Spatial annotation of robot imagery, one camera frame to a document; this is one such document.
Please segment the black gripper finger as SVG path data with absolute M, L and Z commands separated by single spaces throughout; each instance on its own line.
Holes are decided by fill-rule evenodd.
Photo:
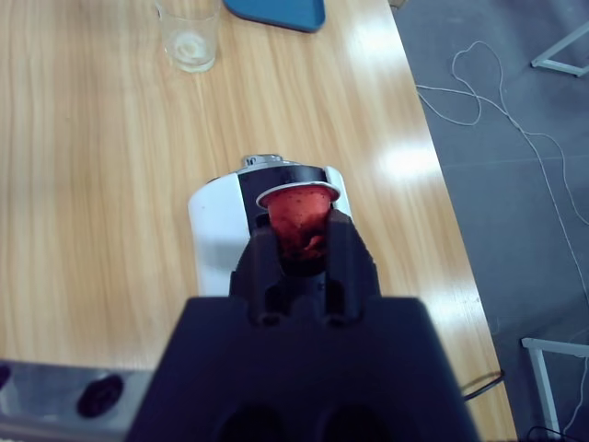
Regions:
M 329 320 L 360 320 L 369 299 L 381 297 L 375 261 L 352 219 L 327 218 L 325 312 Z
M 270 227 L 253 231 L 237 268 L 231 273 L 229 297 L 247 304 L 251 322 L 280 322 L 288 314 L 281 288 L 283 271 L 276 235 Z

